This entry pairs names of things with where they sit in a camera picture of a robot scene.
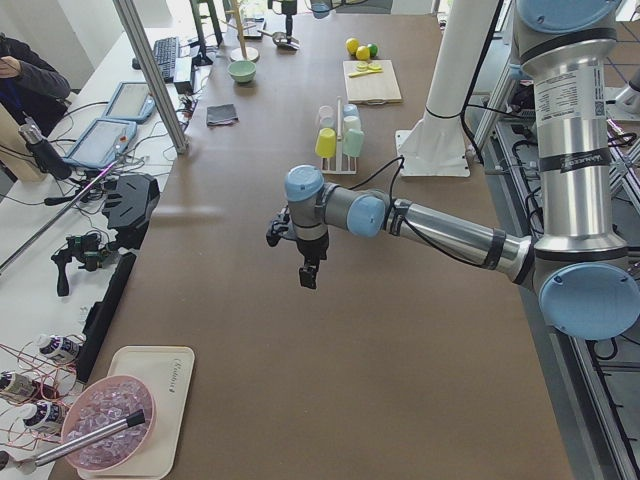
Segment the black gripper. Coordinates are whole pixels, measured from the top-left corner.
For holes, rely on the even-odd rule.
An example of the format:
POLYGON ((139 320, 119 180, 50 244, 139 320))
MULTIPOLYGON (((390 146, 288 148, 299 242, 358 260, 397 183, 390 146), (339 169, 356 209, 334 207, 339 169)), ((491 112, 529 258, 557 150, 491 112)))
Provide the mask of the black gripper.
POLYGON ((317 268, 322 260, 327 259, 329 236, 327 231, 322 235, 313 234, 311 240, 301 238, 291 220, 289 207, 283 207, 271 220, 266 232, 266 241, 275 247, 280 240, 294 241, 298 251, 304 257, 304 266, 299 268, 300 285, 308 289, 317 288, 317 268))

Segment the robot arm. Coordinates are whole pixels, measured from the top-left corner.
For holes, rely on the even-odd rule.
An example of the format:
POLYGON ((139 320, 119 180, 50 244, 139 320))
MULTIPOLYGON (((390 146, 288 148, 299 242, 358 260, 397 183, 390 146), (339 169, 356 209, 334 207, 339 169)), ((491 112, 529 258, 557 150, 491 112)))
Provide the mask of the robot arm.
POLYGON ((617 40, 615 1, 519 1, 506 67, 533 83, 542 232, 516 237, 511 177, 489 188, 500 224, 485 227, 397 198, 366 183, 346 188, 314 166, 290 170, 285 207, 266 240, 296 244, 302 286, 327 257, 329 230, 380 232, 424 243, 471 267, 493 270, 535 294, 546 324, 584 340, 606 340, 639 317, 629 247, 612 219, 604 60, 617 40))
POLYGON ((316 19, 325 18, 332 12, 345 14, 390 14, 392 5, 392 0, 268 0, 266 2, 267 8, 276 14, 286 14, 288 10, 292 10, 293 15, 310 13, 316 19))

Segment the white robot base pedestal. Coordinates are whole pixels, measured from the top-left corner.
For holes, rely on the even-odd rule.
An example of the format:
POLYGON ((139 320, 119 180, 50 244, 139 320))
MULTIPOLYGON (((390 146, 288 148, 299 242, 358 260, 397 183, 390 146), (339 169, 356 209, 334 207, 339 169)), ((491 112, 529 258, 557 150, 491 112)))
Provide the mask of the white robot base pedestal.
POLYGON ((410 130, 396 132, 404 177, 470 175, 461 126, 467 96, 500 15, 500 1, 454 1, 442 36, 425 110, 410 130))

